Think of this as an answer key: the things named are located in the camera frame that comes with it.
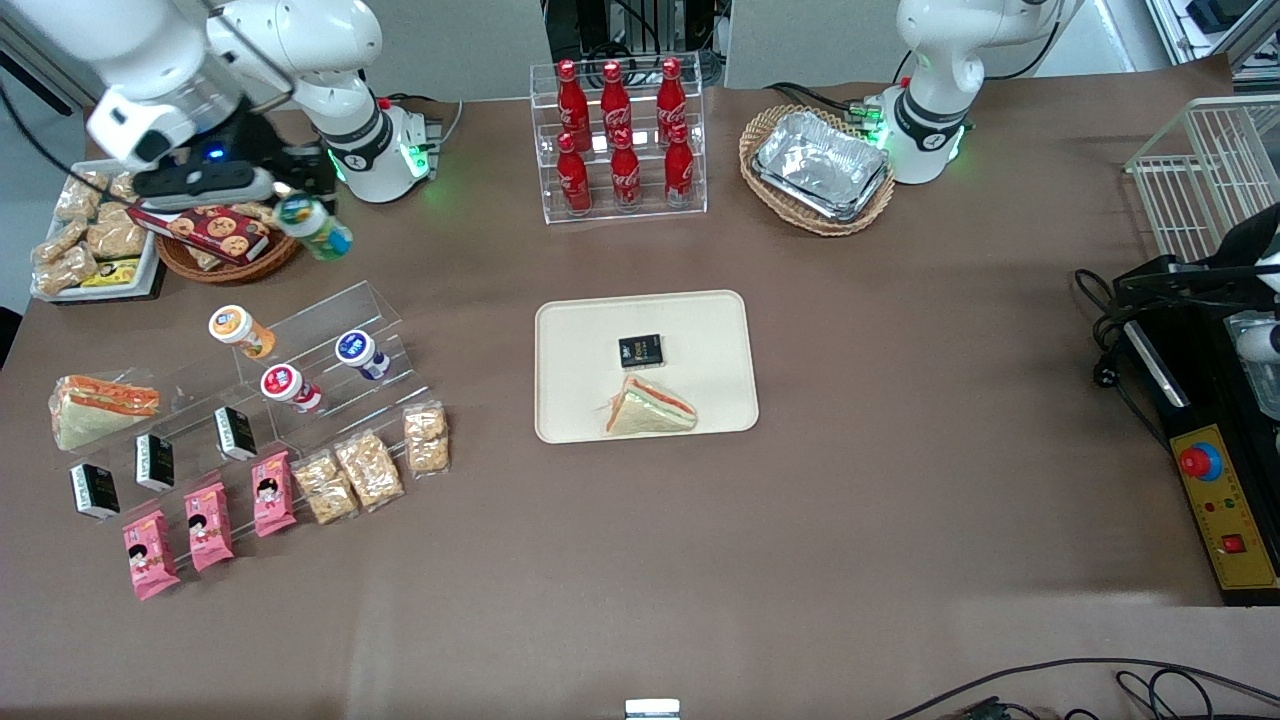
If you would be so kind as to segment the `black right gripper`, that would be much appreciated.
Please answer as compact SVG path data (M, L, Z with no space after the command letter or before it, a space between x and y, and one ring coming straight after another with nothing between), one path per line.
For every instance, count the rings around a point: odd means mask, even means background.
M297 147L289 143L228 142L227 156L265 170L273 183L283 183L283 197L302 193L316 199L337 197L337 169L325 150L308 150L308 170L298 170Z

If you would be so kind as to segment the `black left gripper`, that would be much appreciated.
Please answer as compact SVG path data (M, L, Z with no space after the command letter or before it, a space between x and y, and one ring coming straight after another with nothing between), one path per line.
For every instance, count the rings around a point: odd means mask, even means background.
M1156 258L1115 279L1117 301L1126 307L1197 306L1240 309L1233 282L1251 277L1251 266L1272 254L1279 202L1235 224L1215 252L1215 268Z

